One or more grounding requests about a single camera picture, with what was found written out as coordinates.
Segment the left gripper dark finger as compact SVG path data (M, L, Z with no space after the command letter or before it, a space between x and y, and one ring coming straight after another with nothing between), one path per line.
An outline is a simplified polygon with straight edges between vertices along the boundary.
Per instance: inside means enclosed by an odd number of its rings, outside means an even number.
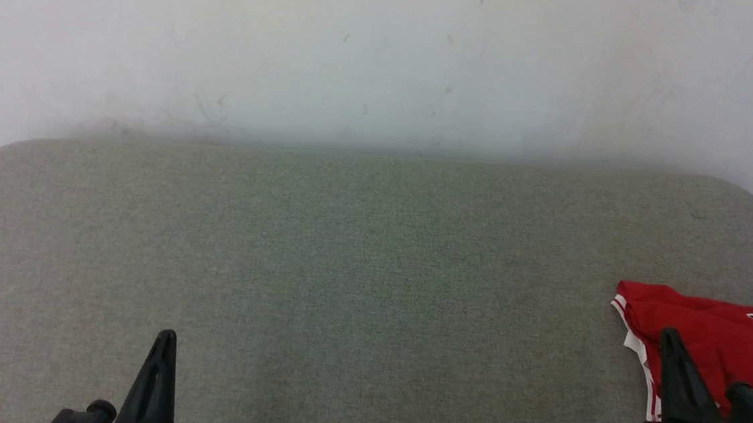
M158 333L114 423L175 422L176 345L175 330Z

